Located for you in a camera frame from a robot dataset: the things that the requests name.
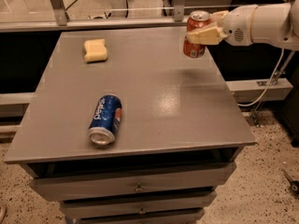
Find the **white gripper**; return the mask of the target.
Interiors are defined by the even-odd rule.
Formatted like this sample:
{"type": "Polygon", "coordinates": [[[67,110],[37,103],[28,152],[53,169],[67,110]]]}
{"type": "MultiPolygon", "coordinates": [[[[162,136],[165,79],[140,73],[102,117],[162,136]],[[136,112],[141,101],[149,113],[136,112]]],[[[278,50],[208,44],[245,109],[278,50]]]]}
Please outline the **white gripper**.
{"type": "Polygon", "coordinates": [[[222,10],[210,14],[212,23],[189,31],[187,39],[193,44],[218,45],[225,39],[232,46],[249,46],[251,22],[258,6],[237,7],[232,11],[222,10]]]}

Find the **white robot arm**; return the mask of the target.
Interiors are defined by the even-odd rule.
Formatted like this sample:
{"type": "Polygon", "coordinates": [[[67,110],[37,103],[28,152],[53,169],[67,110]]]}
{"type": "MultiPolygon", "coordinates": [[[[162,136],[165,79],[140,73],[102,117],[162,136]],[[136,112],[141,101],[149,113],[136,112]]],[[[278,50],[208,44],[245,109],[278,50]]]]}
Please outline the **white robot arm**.
{"type": "Polygon", "coordinates": [[[186,34],[193,44],[232,46],[264,43],[299,50],[299,4],[248,5],[210,15],[211,23],[186,34]]]}

